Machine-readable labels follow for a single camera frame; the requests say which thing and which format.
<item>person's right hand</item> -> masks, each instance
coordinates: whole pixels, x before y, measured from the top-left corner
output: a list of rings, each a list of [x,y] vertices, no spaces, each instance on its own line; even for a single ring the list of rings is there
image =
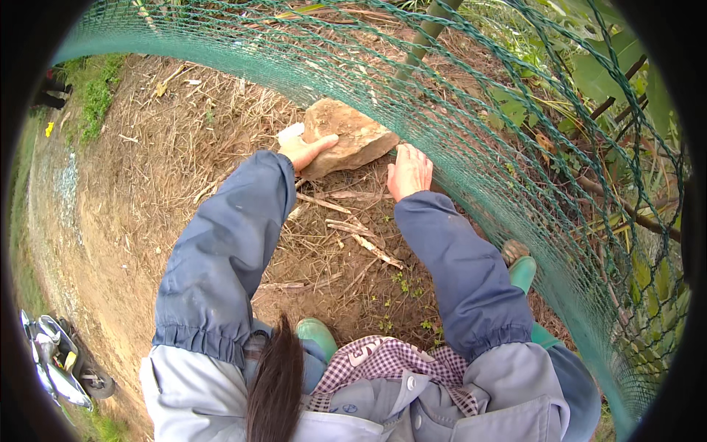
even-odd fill
[[[395,202],[421,190],[430,190],[432,161],[410,144],[399,144],[395,164],[388,165],[388,190]]]

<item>hand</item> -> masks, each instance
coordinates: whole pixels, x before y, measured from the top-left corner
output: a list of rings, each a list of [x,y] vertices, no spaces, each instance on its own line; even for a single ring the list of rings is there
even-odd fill
[[[338,142],[339,136],[336,134],[327,135],[311,144],[302,141],[300,136],[291,136],[281,142],[277,153],[282,153],[289,158],[295,168],[295,176],[300,176],[300,171],[317,158],[317,155],[334,147]]]
[[[399,144],[395,164],[388,165],[388,189],[395,202],[421,190],[430,190],[432,161],[410,144]]]

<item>navy blue sleeve cover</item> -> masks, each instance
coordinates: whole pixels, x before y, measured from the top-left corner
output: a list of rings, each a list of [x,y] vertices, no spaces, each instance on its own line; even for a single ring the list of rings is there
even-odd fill
[[[257,151],[201,204],[167,262],[153,345],[244,368],[250,299],[295,203],[294,182],[287,157]]]
[[[530,342],[533,317],[510,285],[500,252],[457,213],[452,200],[423,191],[395,205],[403,238],[432,274],[445,341],[468,361],[510,342]]]

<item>yellow object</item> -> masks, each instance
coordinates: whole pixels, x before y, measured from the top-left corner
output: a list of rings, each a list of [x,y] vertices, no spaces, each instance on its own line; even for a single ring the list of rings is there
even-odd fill
[[[67,373],[70,373],[75,363],[76,353],[70,351],[69,354],[66,355],[66,361],[64,361],[64,370],[66,370]]]

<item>person's left hand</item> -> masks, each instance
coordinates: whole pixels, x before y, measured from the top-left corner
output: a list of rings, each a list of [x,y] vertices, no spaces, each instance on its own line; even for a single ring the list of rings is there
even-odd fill
[[[280,150],[292,162],[295,168],[295,176],[300,176],[300,171],[307,167],[317,155],[332,148],[339,142],[338,135],[327,135],[314,143],[307,144],[302,141],[301,136],[291,136],[281,142]]]

